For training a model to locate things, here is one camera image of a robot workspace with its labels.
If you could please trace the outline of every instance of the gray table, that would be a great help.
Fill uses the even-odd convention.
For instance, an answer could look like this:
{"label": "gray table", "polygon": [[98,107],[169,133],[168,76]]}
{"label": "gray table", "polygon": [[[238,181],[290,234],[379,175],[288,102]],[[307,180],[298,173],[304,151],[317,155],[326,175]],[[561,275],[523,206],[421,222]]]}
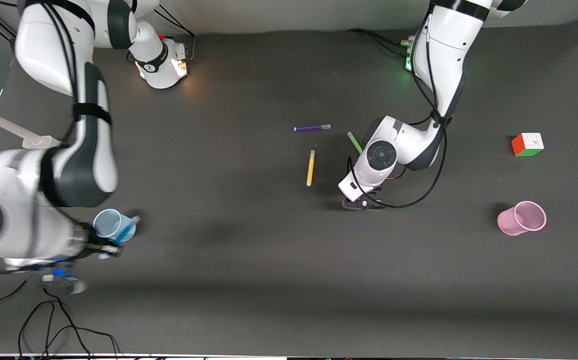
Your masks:
{"label": "gray table", "polygon": [[[113,333],[125,353],[578,358],[578,23],[483,30],[438,186],[384,212],[341,210],[336,184],[355,155],[346,132],[428,114],[402,59],[349,32],[203,36],[196,50],[191,76],[162,91],[124,52],[95,53],[122,177],[101,208],[147,217],[121,258],[77,266],[89,282],[65,299],[77,324]],[[15,64],[0,115],[58,137],[69,99]],[[541,132],[546,150],[515,158],[521,132]],[[0,130],[0,150],[17,146]],[[435,169],[383,198],[418,198]],[[549,224],[504,235],[495,215],[525,199]],[[0,296],[20,280],[0,276]],[[0,353],[16,351],[44,299],[31,287],[0,306]],[[45,326],[29,325],[36,351]],[[70,337],[62,351],[79,348]]]}

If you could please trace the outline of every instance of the light blue cup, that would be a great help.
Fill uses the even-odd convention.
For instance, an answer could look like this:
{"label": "light blue cup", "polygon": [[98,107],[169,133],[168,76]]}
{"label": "light blue cup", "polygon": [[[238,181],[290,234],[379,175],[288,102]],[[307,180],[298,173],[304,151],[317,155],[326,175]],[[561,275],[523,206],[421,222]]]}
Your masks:
{"label": "light blue cup", "polygon": [[133,237],[136,226],[135,221],[120,214],[118,210],[106,209],[95,215],[93,228],[99,237],[124,242]]}

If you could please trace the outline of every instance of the green marker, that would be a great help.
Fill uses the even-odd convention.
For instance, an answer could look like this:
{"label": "green marker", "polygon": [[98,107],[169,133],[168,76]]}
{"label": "green marker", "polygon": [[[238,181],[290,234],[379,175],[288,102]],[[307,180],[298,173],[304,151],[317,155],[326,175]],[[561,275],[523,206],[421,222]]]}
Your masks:
{"label": "green marker", "polygon": [[360,146],[360,144],[358,143],[358,141],[355,139],[355,136],[353,136],[352,132],[347,132],[346,136],[349,137],[349,139],[351,139],[351,142],[353,143],[353,146],[355,146],[355,150],[358,151],[358,154],[362,153],[362,146]]}

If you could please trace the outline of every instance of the rubik's cube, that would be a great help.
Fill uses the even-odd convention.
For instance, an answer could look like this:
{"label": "rubik's cube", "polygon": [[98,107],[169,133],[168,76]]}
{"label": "rubik's cube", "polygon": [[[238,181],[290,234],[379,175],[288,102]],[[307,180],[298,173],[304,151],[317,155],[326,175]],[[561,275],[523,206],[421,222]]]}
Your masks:
{"label": "rubik's cube", "polygon": [[542,135],[539,132],[523,132],[511,141],[516,157],[532,157],[544,150]]}

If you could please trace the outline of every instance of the white rod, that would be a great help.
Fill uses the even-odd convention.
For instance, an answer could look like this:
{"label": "white rod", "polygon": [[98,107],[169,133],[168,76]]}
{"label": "white rod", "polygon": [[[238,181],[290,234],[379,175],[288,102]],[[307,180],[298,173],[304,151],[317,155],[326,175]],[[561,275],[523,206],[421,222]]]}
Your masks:
{"label": "white rod", "polygon": [[33,145],[38,145],[42,142],[42,137],[34,132],[30,132],[21,126],[11,123],[11,121],[0,117],[0,127],[13,135],[17,135],[26,141],[31,142]]}

